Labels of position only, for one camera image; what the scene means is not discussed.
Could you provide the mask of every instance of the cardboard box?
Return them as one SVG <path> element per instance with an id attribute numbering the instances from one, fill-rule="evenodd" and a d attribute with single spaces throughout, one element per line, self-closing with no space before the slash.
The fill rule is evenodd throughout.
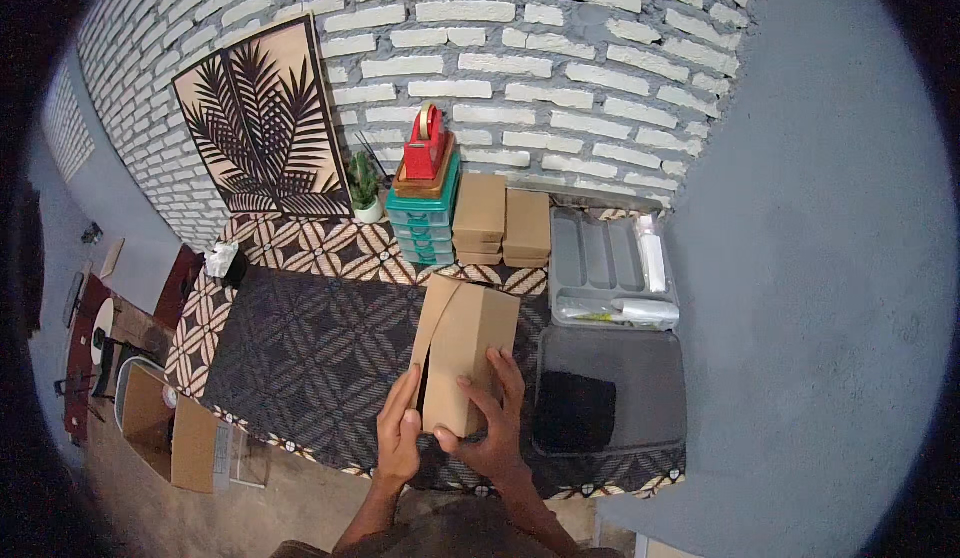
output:
<path id="1" fill-rule="evenodd" d="M 503 255 L 511 259 L 543 259 L 550 255 L 549 195 L 507 190 Z"/>
<path id="2" fill-rule="evenodd" d="M 514 347 L 520 310 L 516 296 L 448 276 L 430 276 L 410 361 L 422 372 L 411 408 L 422 415 L 424 432 L 444 425 L 466 437 L 485 427 L 483 413 L 460 390 L 457 377 L 469 377 L 474 385 L 500 395 L 487 348 Z"/>
<path id="3" fill-rule="evenodd" d="M 467 173 L 453 215 L 453 235 L 467 243 L 503 240 L 507 215 L 507 178 Z"/>
<path id="4" fill-rule="evenodd" d="M 483 253 L 483 252 L 461 252 L 457 250 L 457 260 L 461 264 L 500 264 L 503 259 L 502 253 Z"/>
<path id="5" fill-rule="evenodd" d="M 177 396 L 172 410 L 163 402 L 163 385 L 158 374 L 139 364 L 130 367 L 123 399 L 124 439 L 174 487 L 211 494 L 217 417 L 184 395 Z M 172 448 L 167 446 L 170 417 L 174 417 Z"/>
<path id="6" fill-rule="evenodd" d="M 456 235 L 453 236 L 453 247 L 457 252 L 467 252 L 470 254 L 499 254 L 499 241 L 464 241 Z"/>
<path id="7" fill-rule="evenodd" d="M 510 268 L 545 268 L 550 262 L 550 258 L 514 258 L 508 255 L 503 256 L 503 264 Z"/>

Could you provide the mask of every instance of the palm leaf wall art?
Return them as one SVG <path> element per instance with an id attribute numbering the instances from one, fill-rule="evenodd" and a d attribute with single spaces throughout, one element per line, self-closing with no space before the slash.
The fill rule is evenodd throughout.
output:
<path id="1" fill-rule="evenodd" d="M 323 88 L 310 15 L 174 78 L 199 156 L 232 213 L 354 215 Z"/>

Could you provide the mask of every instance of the gray wall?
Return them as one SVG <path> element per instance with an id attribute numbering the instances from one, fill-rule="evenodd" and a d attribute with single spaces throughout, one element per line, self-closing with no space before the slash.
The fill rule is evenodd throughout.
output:
<path id="1" fill-rule="evenodd" d="M 849 556 L 917 456 L 955 324 L 956 215 L 878 0 L 766 0 L 667 231 L 687 480 L 601 514 L 682 550 Z"/>
<path id="2" fill-rule="evenodd" d="M 138 307 L 153 314 L 170 275 L 181 240 L 143 195 L 117 156 L 84 87 L 76 48 L 64 55 L 73 81 L 79 114 L 93 151 L 67 182 L 67 189 L 83 212 L 103 229 L 103 245 L 124 238 L 113 274 L 103 283 Z"/>

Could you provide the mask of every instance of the potted plant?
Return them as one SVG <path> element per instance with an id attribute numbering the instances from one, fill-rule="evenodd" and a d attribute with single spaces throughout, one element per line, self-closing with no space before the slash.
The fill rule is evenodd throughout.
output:
<path id="1" fill-rule="evenodd" d="M 357 218 L 367 225 L 376 223 L 383 216 L 383 203 L 380 202 L 377 172 L 371 166 L 370 156 L 366 152 L 353 154 L 346 169 L 346 178 Z"/>

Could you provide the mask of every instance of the stacked cardboard box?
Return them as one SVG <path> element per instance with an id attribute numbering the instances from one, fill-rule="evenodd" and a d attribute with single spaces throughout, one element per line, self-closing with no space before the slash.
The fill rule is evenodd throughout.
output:
<path id="1" fill-rule="evenodd" d="M 550 197 L 509 189 L 503 262 L 516 268 L 546 266 L 550 256 Z"/>
<path id="2" fill-rule="evenodd" d="M 465 174 L 453 217 L 453 247 L 462 264 L 500 264 L 506 231 L 507 178 Z"/>

